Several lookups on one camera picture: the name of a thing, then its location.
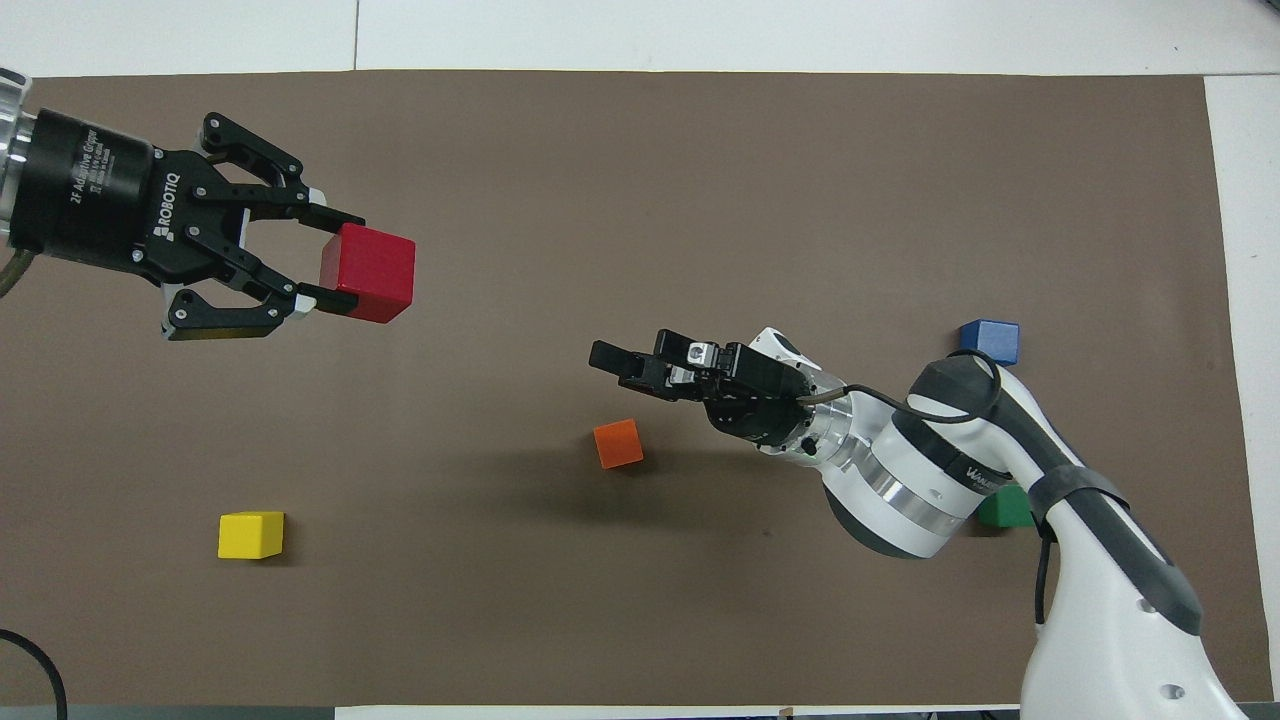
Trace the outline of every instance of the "silver metal ring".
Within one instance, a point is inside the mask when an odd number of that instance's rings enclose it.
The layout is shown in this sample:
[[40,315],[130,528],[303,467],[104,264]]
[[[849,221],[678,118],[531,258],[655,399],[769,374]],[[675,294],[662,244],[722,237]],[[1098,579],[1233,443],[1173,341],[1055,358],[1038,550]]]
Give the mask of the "silver metal ring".
[[943,537],[955,534],[956,528],[964,523],[964,518],[956,518],[950,512],[938,510],[933,503],[915,495],[911,488],[902,484],[881,465],[881,461],[872,454],[870,446],[860,442],[855,443],[850,448],[850,456],[863,480],[870,486],[872,491],[908,520],[936,536]]
[[8,233],[18,176],[27,161],[33,118],[22,111],[31,79],[0,68],[0,232]]

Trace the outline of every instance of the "green cube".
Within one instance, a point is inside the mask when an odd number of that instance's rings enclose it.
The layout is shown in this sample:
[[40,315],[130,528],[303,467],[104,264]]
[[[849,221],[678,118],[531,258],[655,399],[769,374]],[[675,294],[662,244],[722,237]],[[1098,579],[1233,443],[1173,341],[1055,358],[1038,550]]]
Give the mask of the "green cube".
[[1033,528],[1032,505],[1018,486],[1005,486],[978,506],[978,521],[993,528]]

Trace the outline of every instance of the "blue cube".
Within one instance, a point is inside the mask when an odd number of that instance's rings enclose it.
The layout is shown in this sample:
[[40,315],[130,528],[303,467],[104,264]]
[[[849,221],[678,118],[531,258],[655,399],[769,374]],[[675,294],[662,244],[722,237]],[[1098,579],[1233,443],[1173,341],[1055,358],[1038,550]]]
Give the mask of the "blue cube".
[[1018,323],[974,320],[960,328],[960,347],[986,352],[1001,365],[1018,364]]

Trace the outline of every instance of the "white robotic arm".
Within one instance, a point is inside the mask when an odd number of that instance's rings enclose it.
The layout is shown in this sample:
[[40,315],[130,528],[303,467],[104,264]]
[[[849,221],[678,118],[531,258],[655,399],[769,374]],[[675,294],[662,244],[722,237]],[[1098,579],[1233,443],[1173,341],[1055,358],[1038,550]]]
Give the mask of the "white robotic arm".
[[591,365],[630,389],[701,401],[717,429],[818,469],[841,524],[884,555],[932,557],[984,497],[1021,486],[1062,547],[1023,717],[1244,717],[1204,655],[1183,573],[988,357],[929,364],[905,404],[844,384],[772,328],[724,347],[662,331],[653,354],[596,342]]

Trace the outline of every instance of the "robotiq logo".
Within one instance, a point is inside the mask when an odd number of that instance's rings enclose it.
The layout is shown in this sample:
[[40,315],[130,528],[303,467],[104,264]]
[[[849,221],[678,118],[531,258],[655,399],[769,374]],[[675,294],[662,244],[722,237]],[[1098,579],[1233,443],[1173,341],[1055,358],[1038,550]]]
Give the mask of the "robotiq logo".
[[151,231],[151,234],[163,237],[169,242],[173,242],[170,223],[173,223],[173,204],[178,200],[179,181],[182,181],[182,176],[178,173],[169,173],[164,177],[164,192],[160,195],[160,215],[156,218],[155,229]]

